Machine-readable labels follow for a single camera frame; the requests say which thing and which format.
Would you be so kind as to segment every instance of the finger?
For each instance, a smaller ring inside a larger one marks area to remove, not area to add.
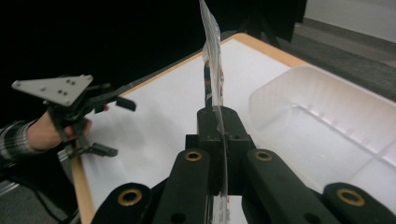
[[[64,133],[69,137],[69,138],[73,138],[75,137],[73,128],[71,126],[67,126],[64,128]]]
[[[84,126],[84,130],[82,131],[85,136],[88,136],[90,134],[91,126],[92,126],[92,121],[90,119],[85,119],[85,126]]]

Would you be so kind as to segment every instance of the black background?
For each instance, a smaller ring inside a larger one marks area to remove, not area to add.
[[[221,32],[261,13],[290,40],[298,0],[207,0]],[[93,75],[114,88],[156,72],[205,43],[199,0],[0,3],[0,125],[36,119],[42,100],[15,80]]]

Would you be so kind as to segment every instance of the screw hole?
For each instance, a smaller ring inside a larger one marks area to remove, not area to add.
[[[341,201],[350,205],[364,206],[365,204],[364,199],[353,189],[339,189],[337,190],[337,196]]]
[[[192,151],[192,152],[187,153],[185,158],[188,161],[198,161],[202,158],[202,154],[197,151]]]
[[[255,157],[261,161],[271,161],[273,159],[272,155],[265,151],[256,152]]]
[[[142,191],[139,189],[127,189],[119,195],[119,204],[132,206],[142,199]]]

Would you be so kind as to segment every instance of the robotic arm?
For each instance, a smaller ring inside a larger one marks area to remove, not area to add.
[[[82,133],[85,125],[85,115],[102,112],[106,104],[116,102],[116,105],[135,111],[133,101],[121,98],[120,94],[129,90],[126,85],[113,91],[110,84],[90,86],[92,76],[56,77],[34,80],[15,81],[12,88],[42,98],[52,122],[62,137],[69,159],[83,153],[93,153],[100,156],[114,157],[118,151],[111,147],[93,143],[89,145]],[[72,127],[76,138],[69,138],[64,128]]]

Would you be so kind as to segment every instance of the table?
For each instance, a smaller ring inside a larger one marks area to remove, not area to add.
[[[197,53],[125,92],[123,97],[136,102],[136,112],[110,105],[106,113],[88,115],[93,121],[89,140],[110,144],[120,154],[72,160],[82,223],[91,223],[101,202],[120,184],[136,182],[152,188],[169,175],[176,154],[184,149],[185,135],[196,133],[196,112],[205,106],[201,56]],[[224,105],[239,114],[248,133],[250,94],[292,67],[307,65],[245,34],[223,40],[221,57]]]

